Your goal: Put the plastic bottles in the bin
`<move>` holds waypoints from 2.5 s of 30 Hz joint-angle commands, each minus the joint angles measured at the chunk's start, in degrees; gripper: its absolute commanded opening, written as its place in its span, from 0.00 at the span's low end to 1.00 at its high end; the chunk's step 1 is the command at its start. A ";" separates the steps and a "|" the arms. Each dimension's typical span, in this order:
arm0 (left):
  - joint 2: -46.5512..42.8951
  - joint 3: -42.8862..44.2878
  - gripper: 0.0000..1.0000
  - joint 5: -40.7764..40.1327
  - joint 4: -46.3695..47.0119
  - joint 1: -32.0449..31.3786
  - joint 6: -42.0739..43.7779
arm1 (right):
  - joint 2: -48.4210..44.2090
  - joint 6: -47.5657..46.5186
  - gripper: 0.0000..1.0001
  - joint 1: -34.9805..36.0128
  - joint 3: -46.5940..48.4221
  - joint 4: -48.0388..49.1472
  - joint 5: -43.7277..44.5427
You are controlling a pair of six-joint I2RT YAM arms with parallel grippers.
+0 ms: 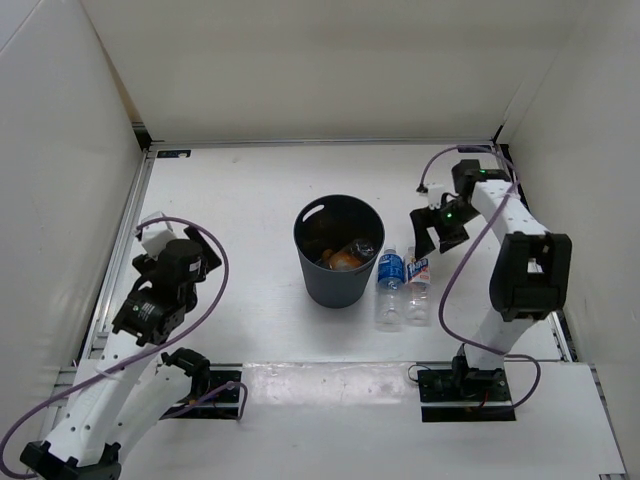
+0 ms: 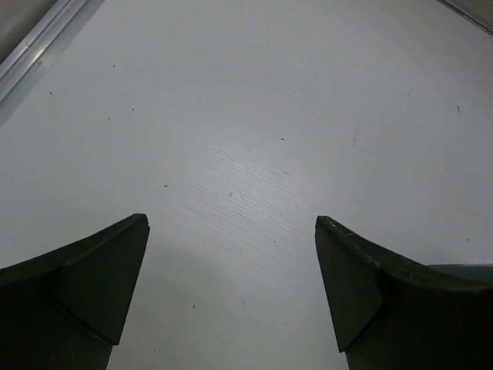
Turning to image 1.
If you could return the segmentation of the white red label water bottle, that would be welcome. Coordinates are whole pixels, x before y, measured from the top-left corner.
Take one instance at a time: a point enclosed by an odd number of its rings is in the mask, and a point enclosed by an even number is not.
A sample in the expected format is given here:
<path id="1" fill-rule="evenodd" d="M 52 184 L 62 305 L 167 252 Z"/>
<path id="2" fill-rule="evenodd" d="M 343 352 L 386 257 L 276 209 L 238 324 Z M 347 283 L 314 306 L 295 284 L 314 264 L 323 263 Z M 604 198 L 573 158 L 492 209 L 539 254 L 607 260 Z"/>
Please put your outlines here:
<path id="1" fill-rule="evenodd" d="M 406 307 L 405 318 L 413 326 L 427 326 L 430 321 L 431 274 L 427 257 L 418 257 L 410 246 L 404 255 Z"/>

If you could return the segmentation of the blue label water bottle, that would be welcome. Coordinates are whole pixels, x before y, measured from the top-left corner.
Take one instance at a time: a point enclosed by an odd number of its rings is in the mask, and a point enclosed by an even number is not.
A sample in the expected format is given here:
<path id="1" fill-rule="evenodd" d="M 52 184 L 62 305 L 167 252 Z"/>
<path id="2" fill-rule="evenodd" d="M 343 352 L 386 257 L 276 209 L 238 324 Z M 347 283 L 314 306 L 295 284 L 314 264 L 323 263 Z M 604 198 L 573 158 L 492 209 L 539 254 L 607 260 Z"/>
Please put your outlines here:
<path id="1" fill-rule="evenodd" d="M 395 332 L 401 328 L 401 288 L 404 283 L 403 259 L 396 246 L 386 245 L 378 260 L 376 289 L 376 328 Z"/>

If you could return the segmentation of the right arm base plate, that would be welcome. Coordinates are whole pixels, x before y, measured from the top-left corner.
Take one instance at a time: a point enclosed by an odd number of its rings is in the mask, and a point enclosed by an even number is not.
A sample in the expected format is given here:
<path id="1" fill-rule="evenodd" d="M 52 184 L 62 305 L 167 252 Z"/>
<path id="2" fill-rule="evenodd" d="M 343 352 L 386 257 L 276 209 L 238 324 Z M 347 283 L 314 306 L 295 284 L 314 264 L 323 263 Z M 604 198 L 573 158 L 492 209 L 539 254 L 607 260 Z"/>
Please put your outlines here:
<path id="1" fill-rule="evenodd" d="M 515 409 L 506 374 L 456 385 L 451 368 L 414 363 L 408 378 L 418 387 L 423 423 L 512 422 Z"/>

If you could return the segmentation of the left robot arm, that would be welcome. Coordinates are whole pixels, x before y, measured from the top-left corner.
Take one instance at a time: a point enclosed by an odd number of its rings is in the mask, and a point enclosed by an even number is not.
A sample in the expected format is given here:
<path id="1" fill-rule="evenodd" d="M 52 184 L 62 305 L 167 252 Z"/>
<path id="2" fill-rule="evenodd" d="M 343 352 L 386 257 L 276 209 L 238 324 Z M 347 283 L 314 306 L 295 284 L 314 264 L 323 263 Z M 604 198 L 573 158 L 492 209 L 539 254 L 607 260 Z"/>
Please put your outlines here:
<path id="1" fill-rule="evenodd" d="M 210 361 L 168 347 L 194 329 L 180 327 L 198 303 L 197 286 L 229 261 L 206 229 L 184 221 L 174 235 L 167 220 L 137 228 L 145 250 L 133 267 L 139 277 L 117 312 L 92 377 L 41 403 L 72 397 L 65 416 L 42 440 L 29 442 L 20 461 L 28 477 L 116 479 L 127 454 L 181 400 L 188 409 L 216 394 Z"/>

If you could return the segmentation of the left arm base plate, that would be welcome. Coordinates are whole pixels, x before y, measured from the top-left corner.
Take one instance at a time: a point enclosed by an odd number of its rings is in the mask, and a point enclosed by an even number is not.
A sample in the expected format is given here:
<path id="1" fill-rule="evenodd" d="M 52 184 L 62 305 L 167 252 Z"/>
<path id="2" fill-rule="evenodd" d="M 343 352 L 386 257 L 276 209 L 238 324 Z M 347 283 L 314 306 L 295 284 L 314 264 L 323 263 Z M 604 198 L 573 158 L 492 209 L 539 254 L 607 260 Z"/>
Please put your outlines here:
<path id="1" fill-rule="evenodd" d="M 191 395 L 171 406 L 161 417 L 168 419 L 202 419 L 239 421 L 246 405 L 246 385 L 241 364 L 213 364 L 209 367 L 209 384 L 203 398 Z"/>

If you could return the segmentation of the clear unlabelled plastic bottle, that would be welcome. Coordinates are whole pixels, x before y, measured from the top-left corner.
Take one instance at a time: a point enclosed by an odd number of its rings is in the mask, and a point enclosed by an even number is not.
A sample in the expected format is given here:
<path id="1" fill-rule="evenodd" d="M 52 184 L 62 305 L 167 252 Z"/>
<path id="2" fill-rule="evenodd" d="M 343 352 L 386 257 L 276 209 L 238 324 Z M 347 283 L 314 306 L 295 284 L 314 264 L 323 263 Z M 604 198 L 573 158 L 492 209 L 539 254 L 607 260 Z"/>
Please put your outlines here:
<path id="1" fill-rule="evenodd" d="M 358 238 L 344 247 L 344 251 L 362 264 L 369 262 L 377 253 L 374 242 L 366 238 Z"/>

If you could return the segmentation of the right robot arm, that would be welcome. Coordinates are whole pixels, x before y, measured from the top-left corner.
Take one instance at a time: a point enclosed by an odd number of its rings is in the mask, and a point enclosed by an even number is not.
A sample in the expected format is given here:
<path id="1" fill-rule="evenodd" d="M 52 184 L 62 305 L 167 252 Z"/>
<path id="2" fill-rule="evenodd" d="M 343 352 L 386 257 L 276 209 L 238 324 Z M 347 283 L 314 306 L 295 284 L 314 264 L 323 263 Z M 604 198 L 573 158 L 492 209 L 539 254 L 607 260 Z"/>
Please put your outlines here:
<path id="1" fill-rule="evenodd" d="M 470 400 L 498 384 L 505 358 L 529 328 L 563 308 L 572 241 L 532 216 L 505 171 L 463 159 L 451 174 L 452 194 L 419 185 L 428 204 L 413 210 L 410 219 L 418 258 L 467 241 L 465 226 L 477 217 L 500 244 L 489 281 L 491 308 L 474 336 L 461 341 L 449 375 L 452 393 Z"/>

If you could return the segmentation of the orange juice bottle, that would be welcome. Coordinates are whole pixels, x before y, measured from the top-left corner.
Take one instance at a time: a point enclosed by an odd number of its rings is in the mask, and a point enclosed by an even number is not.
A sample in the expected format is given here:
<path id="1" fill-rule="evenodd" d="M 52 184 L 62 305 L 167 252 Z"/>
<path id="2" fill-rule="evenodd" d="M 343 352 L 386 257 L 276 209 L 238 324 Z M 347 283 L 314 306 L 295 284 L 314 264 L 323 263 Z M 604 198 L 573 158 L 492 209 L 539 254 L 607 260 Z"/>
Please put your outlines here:
<path id="1" fill-rule="evenodd" d="M 321 255 L 320 265 L 332 271 L 350 271 L 361 267 L 363 261 L 348 251 L 327 249 Z"/>

